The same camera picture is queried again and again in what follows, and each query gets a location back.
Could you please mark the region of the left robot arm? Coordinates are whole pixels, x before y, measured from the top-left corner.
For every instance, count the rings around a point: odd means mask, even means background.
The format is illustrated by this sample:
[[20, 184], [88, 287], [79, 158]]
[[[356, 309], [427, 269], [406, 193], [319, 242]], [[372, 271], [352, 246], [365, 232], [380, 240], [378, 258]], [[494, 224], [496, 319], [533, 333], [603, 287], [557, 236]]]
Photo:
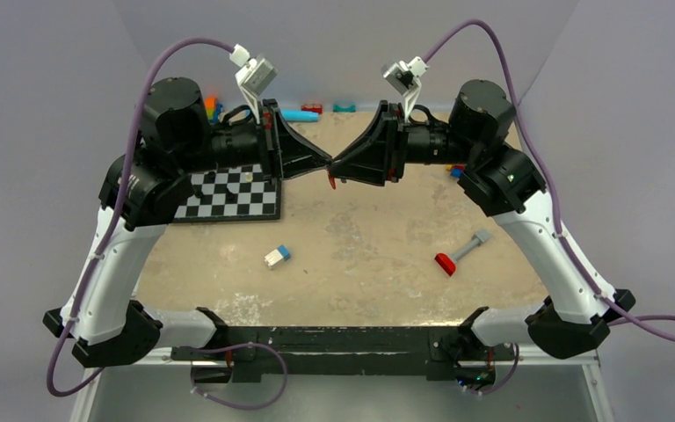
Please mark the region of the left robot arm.
[[204, 359], [224, 354], [224, 322], [211, 310], [152, 309], [132, 293], [142, 268], [178, 208], [194, 195], [192, 176], [258, 165], [267, 180], [321, 170], [328, 153], [295, 133], [277, 104], [261, 121], [211, 123], [199, 86], [171, 77], [142, 95], [131, 149], [106, 173], [92, 250], [74, 294], [44, 316], [55, 335], [68, 334], [86, 368], [135, 363], [158, 347], [187, 346]]

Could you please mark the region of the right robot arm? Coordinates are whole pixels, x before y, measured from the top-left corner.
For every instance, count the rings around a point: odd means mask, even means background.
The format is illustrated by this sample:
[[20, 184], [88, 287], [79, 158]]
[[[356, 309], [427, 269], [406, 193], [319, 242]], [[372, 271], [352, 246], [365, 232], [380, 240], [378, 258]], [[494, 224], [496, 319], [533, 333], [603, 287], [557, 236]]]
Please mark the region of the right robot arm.
[[519, 247], [547, 289], [532, 306], [481, 307], [459, 328], [458, 345], [471, 358], [503, 343], [532, 344], [557, 359], [598, 348], [617, 313], [635, 298], [605, 281], [587, 282], [593, 268], [563, 247], [555, 229], [552, 195], [533, 161], [506, 142], [516, 111], [497, 84], [466, 82], [447, 121], [408, 120], [396, 104], [381, 102], [368, 129], [334, 160], [331, 177], [373, 186], [398, 181], [407, 164], [460, 164], [463, 192]]

